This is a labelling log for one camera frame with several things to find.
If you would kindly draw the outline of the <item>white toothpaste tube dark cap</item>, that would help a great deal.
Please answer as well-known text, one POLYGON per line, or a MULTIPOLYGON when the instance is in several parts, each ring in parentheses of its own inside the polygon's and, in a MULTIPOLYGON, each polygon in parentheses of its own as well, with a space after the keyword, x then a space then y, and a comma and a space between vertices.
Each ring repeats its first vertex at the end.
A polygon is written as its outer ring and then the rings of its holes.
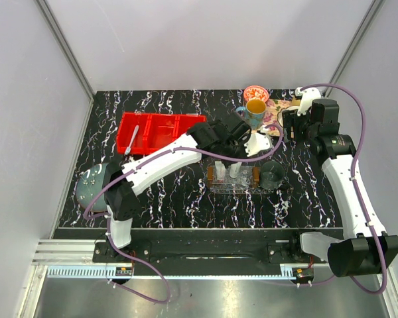
POLYGON ((236 162, 230 165, 230 171, 229 171, 229 176, 232 179, 236 179, 238 174, 239 174, 239 170, 241 168, 241 162, 236 162))

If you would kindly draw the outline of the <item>white toothpaste tube red cap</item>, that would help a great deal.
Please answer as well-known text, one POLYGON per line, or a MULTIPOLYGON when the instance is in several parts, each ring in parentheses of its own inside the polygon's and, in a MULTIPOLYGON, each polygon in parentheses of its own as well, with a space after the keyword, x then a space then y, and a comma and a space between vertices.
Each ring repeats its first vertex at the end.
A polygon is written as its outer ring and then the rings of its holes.
POLYGON ((222 161, 215 161, 216 180, 222 182, 225 178, 226 167, 222 161))

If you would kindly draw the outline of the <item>dark grey mug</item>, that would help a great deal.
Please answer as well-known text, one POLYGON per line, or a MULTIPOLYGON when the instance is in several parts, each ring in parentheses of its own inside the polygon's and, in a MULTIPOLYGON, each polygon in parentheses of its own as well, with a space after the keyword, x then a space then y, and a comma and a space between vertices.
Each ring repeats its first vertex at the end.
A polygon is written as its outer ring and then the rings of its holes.
POLYGON ((285 178, 285 170, 276 161, 268 161, 262 165, 260 170, 259 185, 265 190, 274 191, 281 187, 285 178))

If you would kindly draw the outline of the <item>white toothbrush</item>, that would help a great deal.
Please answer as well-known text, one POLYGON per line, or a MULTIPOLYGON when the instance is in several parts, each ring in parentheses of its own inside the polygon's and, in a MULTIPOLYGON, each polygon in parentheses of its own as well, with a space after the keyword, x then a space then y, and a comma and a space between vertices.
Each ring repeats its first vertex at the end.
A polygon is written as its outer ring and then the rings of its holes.
POLYGON ((127 148, 125 149, 125 152, 124 152, 125 156, 128 156, 130 154, 132 146, 133 146, 133 143, 134 143, 134 141, 136 139, 138 131, 139 131, 139 125, 136 125, 135 128, 133 129, 133 134, 131 135, 130 142, 129 142, 127 148))

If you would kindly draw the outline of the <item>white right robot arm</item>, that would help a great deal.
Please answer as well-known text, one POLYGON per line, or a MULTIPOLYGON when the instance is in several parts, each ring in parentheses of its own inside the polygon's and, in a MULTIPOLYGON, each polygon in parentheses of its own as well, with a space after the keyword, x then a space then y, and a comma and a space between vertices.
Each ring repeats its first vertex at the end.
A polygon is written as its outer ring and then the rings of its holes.
POLYGON ((315 99, 307 111, 282 112, 286 136, 306 142, 327 177, 343 225, 341 240, 321 232, 304 232, 290 243, 289 256, 304 262, 311 255, 329 264, 337 277, 382 274, 398 254, 398 236, 389 235, 365 191, 358 151, 350 136, 340 134, 339 106, 332 99, 315 99))

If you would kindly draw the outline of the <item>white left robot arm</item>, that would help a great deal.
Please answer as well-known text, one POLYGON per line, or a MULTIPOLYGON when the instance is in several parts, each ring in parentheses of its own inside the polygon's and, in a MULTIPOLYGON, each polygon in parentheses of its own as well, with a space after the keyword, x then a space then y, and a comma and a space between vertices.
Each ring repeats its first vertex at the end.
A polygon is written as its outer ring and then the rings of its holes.
POLYGON ((104 199, 109 213, 107 254, 116 262, 130 255, 134 216, 143 208, 137 196, 172 172, 213 156, 224 163, 243 162, 244 144, 251 127, 236 114, 227 119, 196 123, 175 141, 136 161, 130 168, 109 164, 103 179, 104 199))

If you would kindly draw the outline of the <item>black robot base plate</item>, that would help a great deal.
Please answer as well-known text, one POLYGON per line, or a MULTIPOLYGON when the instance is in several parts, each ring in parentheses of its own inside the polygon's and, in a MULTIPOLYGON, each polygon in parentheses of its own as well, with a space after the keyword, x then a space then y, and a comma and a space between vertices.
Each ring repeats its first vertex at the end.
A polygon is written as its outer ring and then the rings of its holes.
POLYGON ((120 251, 147 262, 168 259, 240 259, 264 264, 315 264, 323 260, 294 248, 290 240, 133 240, 120 251))

